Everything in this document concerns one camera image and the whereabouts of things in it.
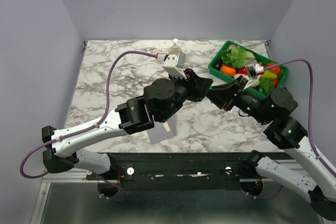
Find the beige letter paper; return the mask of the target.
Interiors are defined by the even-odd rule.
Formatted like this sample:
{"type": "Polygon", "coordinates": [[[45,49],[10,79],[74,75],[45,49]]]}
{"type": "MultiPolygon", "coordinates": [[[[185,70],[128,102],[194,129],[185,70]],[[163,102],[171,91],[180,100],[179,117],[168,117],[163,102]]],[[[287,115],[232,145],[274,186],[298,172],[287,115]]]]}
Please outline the beige letter paper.
{"type": "Polygon", "coordinates": [[[171,131],[168,122],[163,123],[163,126],[164,126],[164,128],[165,128],[165,130],[166,130],[167,132],[170,132],[170,131],[171,131]]]}

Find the grey envelope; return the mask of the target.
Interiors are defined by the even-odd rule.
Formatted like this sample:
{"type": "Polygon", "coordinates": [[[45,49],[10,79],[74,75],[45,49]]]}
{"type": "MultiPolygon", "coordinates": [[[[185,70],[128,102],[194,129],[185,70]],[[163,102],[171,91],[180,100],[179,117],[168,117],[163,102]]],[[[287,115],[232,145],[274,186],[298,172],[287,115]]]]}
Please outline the grey envelope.
{"type": "Polygon", "coordinates": [[[147,130],[147,134],[151,144],[157,144],[159,142],[165,141],[176,135],[176,116],[172,116],[167,120],[171,131],[167,132],[163,126],[163,123],[154,122],[154,128],[147,130]]]}

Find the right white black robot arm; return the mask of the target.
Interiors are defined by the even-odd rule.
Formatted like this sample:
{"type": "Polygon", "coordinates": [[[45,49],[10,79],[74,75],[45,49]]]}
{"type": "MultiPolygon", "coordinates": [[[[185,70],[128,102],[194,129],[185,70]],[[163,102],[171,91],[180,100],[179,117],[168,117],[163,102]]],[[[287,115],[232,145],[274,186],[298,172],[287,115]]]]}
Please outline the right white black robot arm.
{"type": "Polygon", "coordinates": [[[307,176],[300,175],[257,151],[241,165],[249,178],[257,174],[287,187],[306,200],[324,219],[335,221],[335,167],[315,147],[310,133],[291,116],[298,106],[286,88],[274,88],[264,99],[244,90],[246,79],[213,86],[207,98],[218,108],[229,111],[236,106],[257,122],[266,124],[264,134],[275,146],[301,165],[307,176]]]}

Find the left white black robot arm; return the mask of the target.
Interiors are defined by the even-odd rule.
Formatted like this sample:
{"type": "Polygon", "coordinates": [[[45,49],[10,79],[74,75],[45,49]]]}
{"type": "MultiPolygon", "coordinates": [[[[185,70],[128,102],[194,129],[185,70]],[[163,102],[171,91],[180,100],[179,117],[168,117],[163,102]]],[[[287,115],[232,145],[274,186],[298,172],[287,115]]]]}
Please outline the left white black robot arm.
{"type": "Polygon", "coordinates": [[[106,116],[68,129],[43,128],[43,140],[52,143],[43,152],[43,164],[51,174],[78,168],[100,174],[104,179],[116,175],[116,166],[107,154],[86,147],[109,138],[131,135],[164,123],[185,101],[202,101],[213,80],[185,69],[186,78],[160,78],[146,86],[143,95],[120,104],[106,116]]]}

